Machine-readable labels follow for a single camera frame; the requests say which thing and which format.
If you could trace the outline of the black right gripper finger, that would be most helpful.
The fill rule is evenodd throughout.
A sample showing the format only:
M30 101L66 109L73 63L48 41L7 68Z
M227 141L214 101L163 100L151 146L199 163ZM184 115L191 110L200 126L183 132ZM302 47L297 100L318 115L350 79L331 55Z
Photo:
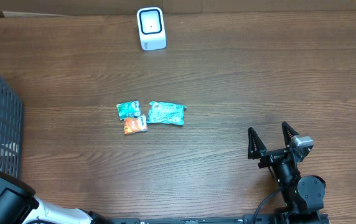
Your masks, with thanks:
M285 121L282 123L282 130L286 147L296 147L298 133Z
M259 159L263 157L263 154L267 151L267 148L252 127L248 128L248 140L248 158Z

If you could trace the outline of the large teal snack packet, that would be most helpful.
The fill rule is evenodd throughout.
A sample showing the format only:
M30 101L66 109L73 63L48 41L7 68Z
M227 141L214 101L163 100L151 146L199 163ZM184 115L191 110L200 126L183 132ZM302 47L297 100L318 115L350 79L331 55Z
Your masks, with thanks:
M184 125L184 111L187 108L186 105L158 101L152 101L149 105L151 107L148 113L147 123Z

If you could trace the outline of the small orange snack packet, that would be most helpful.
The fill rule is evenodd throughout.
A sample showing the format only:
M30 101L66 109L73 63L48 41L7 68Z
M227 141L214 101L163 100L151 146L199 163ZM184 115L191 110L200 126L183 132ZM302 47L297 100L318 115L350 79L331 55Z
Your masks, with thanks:
M146 132L148 130L148 124L146 121L146 115L142 114L137 118L125 118L124 119L124 133L135 134L140 132Z

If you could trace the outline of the small teal snack packet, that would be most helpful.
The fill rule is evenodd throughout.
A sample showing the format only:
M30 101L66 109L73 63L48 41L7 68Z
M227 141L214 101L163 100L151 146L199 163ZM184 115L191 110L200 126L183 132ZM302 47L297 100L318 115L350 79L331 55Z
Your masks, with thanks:
M116 108L120 120L141 116L141 106L138 100L119 103Z

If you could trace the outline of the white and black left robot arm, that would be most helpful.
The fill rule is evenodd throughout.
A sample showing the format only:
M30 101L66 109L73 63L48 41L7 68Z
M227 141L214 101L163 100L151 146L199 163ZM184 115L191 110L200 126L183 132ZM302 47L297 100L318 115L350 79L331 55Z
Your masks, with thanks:
M63 208L43 202L23 181L0 171L0 224L68 223L101 224L113 222L93 211Z

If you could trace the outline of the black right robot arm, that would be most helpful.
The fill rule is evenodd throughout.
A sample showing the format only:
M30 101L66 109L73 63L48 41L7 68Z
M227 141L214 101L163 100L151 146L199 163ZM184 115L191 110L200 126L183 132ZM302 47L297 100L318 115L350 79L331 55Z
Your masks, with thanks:
M324 208L326 182L317 175L302 176L298 164L302 162L314 147L314 140L301 135L287 122L282 123L285 147L273 151L267 150L257 132L248 128L248 158L259 160L258 167L268 168L278 189L267 196L256 208L252 223L329 223L327 215L321 215ZM281 194L284 207L274 213L259 216L263 205L277 194Z

